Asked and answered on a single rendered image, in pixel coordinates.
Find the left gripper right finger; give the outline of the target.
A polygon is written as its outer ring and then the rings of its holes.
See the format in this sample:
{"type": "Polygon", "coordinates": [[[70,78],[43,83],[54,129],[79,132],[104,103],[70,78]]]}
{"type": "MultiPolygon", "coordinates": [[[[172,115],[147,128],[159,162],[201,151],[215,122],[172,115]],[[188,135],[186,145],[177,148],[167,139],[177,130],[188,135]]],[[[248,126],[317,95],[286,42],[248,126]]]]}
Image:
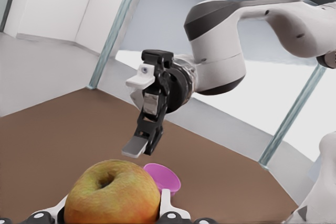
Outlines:
{"type": "Polygon", "coordinates": [[[191,216],[186,210],[172,206],[171,192],[167,188],[161,191],[159,219],[156,224],[192,224],[191,216]]]}

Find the grey-padded finger of the right gripper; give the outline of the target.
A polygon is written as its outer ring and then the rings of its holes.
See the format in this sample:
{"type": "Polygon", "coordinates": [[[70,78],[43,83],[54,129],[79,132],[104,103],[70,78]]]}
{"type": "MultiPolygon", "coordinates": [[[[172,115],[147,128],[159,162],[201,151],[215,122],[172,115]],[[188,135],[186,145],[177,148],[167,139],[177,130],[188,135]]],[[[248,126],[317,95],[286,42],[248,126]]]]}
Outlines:
{"type": "Polygon", "coordinates": [[[130,97],[140,109],[134,135],[122,148],[124,156],[138,158],[152,155],[163,134],[163,120],[167,111],[167,96],[160,90],[148,92],[134,88],[130,97]]]}

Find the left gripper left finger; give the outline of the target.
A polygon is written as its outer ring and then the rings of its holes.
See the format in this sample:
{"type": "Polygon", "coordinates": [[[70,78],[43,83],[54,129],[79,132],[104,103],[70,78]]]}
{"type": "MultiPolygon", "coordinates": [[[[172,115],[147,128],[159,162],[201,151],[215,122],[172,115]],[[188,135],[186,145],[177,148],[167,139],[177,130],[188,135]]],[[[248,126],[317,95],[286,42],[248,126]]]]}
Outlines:
{"type": "Polygon", "coordinates": [[[56,206],[42,209],[31,214],[25,224],[66,224],[64,219],[65,196],[56,206]]]}

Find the white-tipped finger of the right gripper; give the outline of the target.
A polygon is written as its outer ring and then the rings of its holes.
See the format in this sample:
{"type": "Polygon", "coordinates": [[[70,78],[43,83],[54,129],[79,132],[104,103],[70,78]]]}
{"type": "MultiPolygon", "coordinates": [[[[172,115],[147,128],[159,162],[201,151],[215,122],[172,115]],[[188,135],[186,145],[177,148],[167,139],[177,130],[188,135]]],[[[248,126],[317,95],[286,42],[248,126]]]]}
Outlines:
{"type": "Polygon", "coordinates": [[[156,81],[163,79],[163,73],[170,68],[173,62],[173,53],[164,50],[146,49],[142,51],[142,64],[139,65],[135,76],[126,80],[131,88],[144,90],[156,81]]]}

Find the yellow-red apple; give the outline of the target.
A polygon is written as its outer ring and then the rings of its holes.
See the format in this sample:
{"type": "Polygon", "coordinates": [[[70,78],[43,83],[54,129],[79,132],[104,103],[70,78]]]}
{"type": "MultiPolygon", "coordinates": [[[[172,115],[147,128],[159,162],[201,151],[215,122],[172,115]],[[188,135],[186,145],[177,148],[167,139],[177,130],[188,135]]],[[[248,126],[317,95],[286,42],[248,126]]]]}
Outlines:
{"type": "Polygon", "coordinates": [[[111,159],[89,167],[70,190],[64,211],[69,224],[154,223],[160,192],[141,166],[111,159]]]}

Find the pink bowl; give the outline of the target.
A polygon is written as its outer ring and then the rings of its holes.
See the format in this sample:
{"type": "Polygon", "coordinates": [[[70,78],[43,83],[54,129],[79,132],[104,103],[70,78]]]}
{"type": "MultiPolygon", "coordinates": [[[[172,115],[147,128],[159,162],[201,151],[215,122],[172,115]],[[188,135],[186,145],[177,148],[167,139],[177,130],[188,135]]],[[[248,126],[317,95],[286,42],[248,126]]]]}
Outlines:
{"type": "Polygon", "coordinates": [[[174,196],[181,188],[179,177],[169,168],[157,163],[148,163],[143,169],[152,177],[160,192],[169,189],[174,196]]]}

